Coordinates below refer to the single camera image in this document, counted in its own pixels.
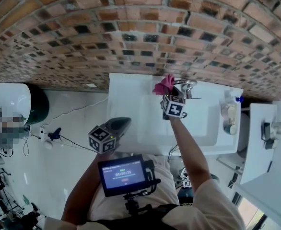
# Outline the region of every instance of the faucet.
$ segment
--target faucet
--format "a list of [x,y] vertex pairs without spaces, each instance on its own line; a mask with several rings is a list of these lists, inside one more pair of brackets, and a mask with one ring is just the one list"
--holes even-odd
[[174,81],[174,85],[176,84],[181,84],[181,91],[185,93],[186,99],[192,99],[192,88],[197,84],[197,81],[179,79]]

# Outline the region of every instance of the pink cloth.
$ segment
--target pink cloth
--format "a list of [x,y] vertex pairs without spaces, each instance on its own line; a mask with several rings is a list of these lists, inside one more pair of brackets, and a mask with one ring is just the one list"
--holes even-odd
[[155,85],[155,88],[152,92],[159,95],[165,94],[165,89],[168,88],[171,92],[173,90],[175,77],[172,74],[168,74],[160,83]]

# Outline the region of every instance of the shoe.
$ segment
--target shoe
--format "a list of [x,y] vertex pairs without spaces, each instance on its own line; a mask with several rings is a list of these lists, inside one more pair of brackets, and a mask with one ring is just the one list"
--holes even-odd
[[39,208],[34,203],[31,203],[31,205],[33,206],[33,210],[35,210],[36,212],[39,211]]

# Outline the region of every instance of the brick wall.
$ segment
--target brick wall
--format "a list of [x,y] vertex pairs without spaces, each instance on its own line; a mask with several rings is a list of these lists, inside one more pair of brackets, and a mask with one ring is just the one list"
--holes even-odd
[[0,82],[106,90],[110,72],[281,99],[281,0],[0,0]]

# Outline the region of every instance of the black pants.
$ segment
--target black pants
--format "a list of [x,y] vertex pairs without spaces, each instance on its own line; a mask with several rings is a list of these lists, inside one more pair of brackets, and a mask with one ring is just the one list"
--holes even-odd
[[33,227],[38,223],[37,217],[40,215],[38,213],[30,212],[20,219],[20,223],[23,225],[25,230],[33,229]]

